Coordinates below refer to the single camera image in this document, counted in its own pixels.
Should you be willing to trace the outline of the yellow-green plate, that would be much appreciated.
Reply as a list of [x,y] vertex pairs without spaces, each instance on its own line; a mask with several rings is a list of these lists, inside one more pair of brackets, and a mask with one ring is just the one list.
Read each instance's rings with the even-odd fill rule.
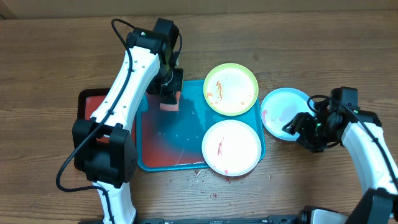
[[205,101],[211,109],[225,116],[249,111],[258,99],[259,85],[252,71],[237,63],[213,68],[203,84]]

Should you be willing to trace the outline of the red sponge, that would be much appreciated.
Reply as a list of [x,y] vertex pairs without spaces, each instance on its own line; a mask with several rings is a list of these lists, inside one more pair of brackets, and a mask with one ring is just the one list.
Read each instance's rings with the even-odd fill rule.
[[176,91],[167,95],[160,102],[160,109],[164,111],[178,111],[179,110],[179,101],[180,101],[180,91]]

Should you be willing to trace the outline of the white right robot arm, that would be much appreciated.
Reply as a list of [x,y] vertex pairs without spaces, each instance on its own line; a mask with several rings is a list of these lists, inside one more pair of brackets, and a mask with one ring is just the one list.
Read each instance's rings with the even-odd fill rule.
[[298,134],[297,143],[312,152],[341,144],[351,156],[363,191],[350,215],[306,207],[300,223],[387,223],[397,216],[397,165],[375,113],[342,106],[315,115],[298,113],[282,129]]

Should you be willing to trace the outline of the white plate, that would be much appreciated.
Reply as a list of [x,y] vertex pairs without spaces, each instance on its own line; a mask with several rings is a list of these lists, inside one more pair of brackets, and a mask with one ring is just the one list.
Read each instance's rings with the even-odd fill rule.
[[201,149],[208,166],[229,177],[253,170],[262,152],[261,141],[252,127],[233,119],[214,124],[205,133]]

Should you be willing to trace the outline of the light blue plate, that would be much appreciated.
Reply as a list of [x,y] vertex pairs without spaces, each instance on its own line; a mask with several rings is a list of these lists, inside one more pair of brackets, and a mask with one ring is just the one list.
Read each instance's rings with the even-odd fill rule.
[[291,135],[282,130],[297,113],[314,112],[307,105],[309,96],[295,88],[278,88],[270,92],[261,104],[261,118],[265,128],[276,138],[296,141],[299,133]]

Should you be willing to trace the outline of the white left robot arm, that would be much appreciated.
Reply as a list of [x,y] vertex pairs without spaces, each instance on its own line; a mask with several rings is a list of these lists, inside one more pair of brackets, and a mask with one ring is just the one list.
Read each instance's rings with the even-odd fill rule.
[[102,223],[133,223],[136,209],[129,181],[137,166],[132,126],[146,93],[160,95],[162,104],[178,108],[183,70],[174,51],[182,36],[175,25],[153,30],[133,29],[121,42],[124,63],[107,95],[88,119],[77,119],[72,135],[74,151],[67,161],[85,173],[102,203]]

